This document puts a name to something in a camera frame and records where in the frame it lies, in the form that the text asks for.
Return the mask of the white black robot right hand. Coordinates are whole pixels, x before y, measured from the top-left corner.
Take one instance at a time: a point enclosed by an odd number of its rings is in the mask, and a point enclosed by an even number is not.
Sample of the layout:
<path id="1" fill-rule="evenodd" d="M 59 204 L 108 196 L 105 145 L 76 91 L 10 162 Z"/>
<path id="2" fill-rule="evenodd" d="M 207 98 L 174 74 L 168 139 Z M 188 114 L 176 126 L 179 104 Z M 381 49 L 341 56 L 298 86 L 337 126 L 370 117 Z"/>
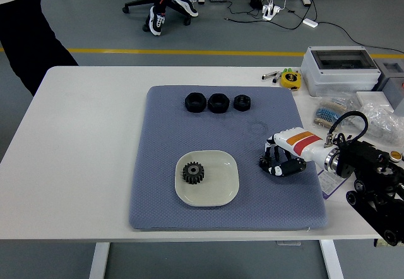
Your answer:
<path id="1" fill-rule="evenodd" d="M 302 172 L 310 161 L 329 170 L 337 147 L 325 147 L 324 144 L 325 140 L 300 127 L 275 133 L 266 140 L 265 154 L 259 159 L 259 166 L 277 177 Z"/>

